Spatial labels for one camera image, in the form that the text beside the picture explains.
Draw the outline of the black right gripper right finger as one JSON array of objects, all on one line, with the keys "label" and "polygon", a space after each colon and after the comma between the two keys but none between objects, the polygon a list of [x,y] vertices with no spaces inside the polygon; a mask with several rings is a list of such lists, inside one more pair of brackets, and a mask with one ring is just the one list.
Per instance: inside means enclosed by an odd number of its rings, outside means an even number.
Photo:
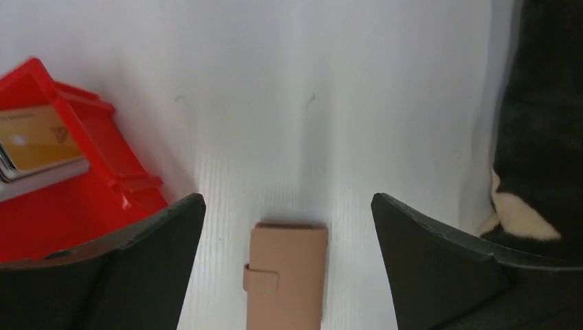
[{"label": "black right gripper right finger", "polygon": [[399,329],[581,329],[582,265],[509,249],[385,193],[371,211]]}]

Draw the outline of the red plastic bin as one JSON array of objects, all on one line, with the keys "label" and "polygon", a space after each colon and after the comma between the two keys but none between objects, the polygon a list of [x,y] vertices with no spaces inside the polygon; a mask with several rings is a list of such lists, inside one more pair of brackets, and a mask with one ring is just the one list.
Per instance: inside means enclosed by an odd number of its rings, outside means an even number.
[{"label": "red plastic bin", "polygon": [[118,130],[115,107],[54,80],[31,57],[1,78],[1,108],[49,103],[85,154],[85,174],[1,203],[1,261],[42,259],[141,221],[166,207],[162,180]]}]

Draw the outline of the tan leather card holder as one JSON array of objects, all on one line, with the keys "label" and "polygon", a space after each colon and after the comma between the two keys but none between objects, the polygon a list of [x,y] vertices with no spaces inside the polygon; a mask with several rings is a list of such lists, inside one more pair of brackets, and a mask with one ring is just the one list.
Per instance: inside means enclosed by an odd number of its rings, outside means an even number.
[{"label": "tan leather card holder", "polygon": [[247,329],[320,329],[329,230],[316,223],[258,222],[243,270]]}]

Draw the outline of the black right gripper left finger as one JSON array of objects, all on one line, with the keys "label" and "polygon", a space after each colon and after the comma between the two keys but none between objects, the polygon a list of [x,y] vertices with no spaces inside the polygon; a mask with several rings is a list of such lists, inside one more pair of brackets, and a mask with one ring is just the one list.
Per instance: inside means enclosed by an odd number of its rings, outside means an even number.
[{"label": "black right gripper left finger", "polygon": [[39,261],[1,266],[2,329],[176,329],[206,203],[193,193]]}]

